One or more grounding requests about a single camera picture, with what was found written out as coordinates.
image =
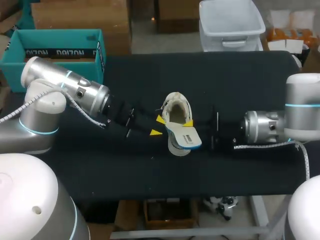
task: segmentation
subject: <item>bin handle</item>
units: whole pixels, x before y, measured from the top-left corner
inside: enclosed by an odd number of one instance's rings
[[[222,46],[225,48],[240,48],[246,45],[247,40],[240,40],[240,41],[224,41],[222,39]]]

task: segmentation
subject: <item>teal box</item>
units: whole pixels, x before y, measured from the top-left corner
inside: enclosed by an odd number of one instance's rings
[[[21,85],[21,74],[26,64],[25,59],[34,56],[55,59],[55,64],[90,81],[103,83],[106,50],[100,29],[14,31],[0,62],[7,83],[14,93],[26,92]]]

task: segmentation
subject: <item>yellow marker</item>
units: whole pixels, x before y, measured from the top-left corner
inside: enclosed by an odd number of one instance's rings
[[[156,130],[151,130],[150,132],[150,136],[153,136],[153,135],[162,135],[162,132],[159,132],[159,131],[156,131]]]
[[[165,120],[160,115],[158,115],[158,117],[156,118],[156,121],[162,124],[166,124]]]
[[[193,127],[194,126],[194,121],[188,121],[187,123],[183,124],[184,127]]]

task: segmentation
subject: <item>orange object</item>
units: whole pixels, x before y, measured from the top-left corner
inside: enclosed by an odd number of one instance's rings
[[[306,44],[309,48],[319,42],[319,37],[314,35],[310,29],[273,28],[267,35],[268,42],[286,39],[303,40],[304,44]]]

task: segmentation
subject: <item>screw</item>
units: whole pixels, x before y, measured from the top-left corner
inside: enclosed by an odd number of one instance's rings
[[[83,92],[83,91],[78,91],[78,92],[76,93],[76,96],[77,96],[78,98],[82,98],[82,97],[84,96],[84,92]]]

